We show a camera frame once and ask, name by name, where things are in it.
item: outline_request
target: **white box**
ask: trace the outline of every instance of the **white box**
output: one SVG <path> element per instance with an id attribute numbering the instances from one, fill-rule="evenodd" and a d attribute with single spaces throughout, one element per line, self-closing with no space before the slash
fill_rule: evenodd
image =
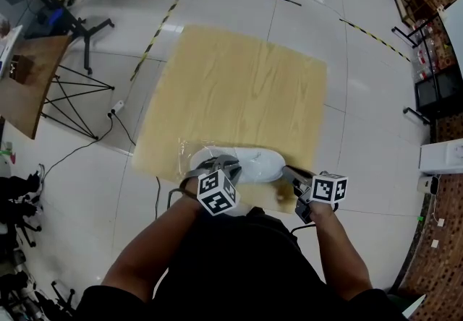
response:
<path id="1" fill-rule="evenodd" d="M 211 215 L 218 215 L 238 205 L 239 192 L 219 169 L 211 174 L 199 176 L 197 200 Z"/>
<path id="2" fill-rule="evenodd" d="M 312 178 L 310 200 L 334 204 L 346 199 L 347 177 L 338 174 L 320 174 Z"/>

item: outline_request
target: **black shirt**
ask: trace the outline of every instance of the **black shirt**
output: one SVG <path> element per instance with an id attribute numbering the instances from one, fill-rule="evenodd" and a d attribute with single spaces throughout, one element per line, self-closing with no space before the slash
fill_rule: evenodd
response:
<path id="1" fill-rule="evenodd" d="M 151 303 L 117 288 L 92 286 L 77 309 L 80 320 L 224 319 L 248 314 L 405 320 L 382 290 L 365 291 L 351 301 L 340 298 L 320 280 L 296 237 L 280 220 L 264 214 L 198 219 Z"/>

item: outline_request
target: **plastic wrap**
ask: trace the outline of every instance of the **plastic wrap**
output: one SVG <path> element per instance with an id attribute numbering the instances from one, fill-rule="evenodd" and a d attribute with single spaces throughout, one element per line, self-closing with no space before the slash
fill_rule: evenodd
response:
<path id="1" fill-rule="evenodd" d="M 242 167 L 239 176 L 240 184 L 266 183 L 279 179 L 281 169 L 285 165 L 283 157 L 275 151 L 258 147 L 236 147 L 214 141 L 188 141 L 179 143 L 179 181 L 185 174 L 210 158 L 222 154 L 239 160 Z"/>

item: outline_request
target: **hand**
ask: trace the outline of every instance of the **hand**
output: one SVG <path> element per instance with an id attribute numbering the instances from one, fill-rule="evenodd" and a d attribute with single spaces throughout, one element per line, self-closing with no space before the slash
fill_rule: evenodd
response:
<path id="1" fill-rule="evenodd" d="M 315 223 L 315 225 L 322 223 L 334 214 L 331 204 L 327 204 L 325 202 L 311 202 L 309 207 L 311 210 L 310 219 Z"/>
<path id="2" fill-rule="evenodd" d="M 187 181 L 187 186 L 185 186 L 185 190 L 191 192 L 192 194 L 197 194 L 197 177 L 192 177 Z"/>

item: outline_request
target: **electrical outlet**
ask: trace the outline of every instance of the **electrical outlet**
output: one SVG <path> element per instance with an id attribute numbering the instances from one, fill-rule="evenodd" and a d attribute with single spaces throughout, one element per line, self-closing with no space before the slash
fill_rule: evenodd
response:
<path id="1" fill-rule="evenodd" d="M 111 109 L 109 112 L 111 112 L 112 114 L 118 114 L 118 113 L 121 111 L 121 109 L 124 108 L 124 105 L 125 105 L 125 104 L 124 104 L 124 101 L 119 100 L 119 101 L 116 103 L 116 105 L 114 105 L 114 106 L 112 107 L 112 109 Z"/>

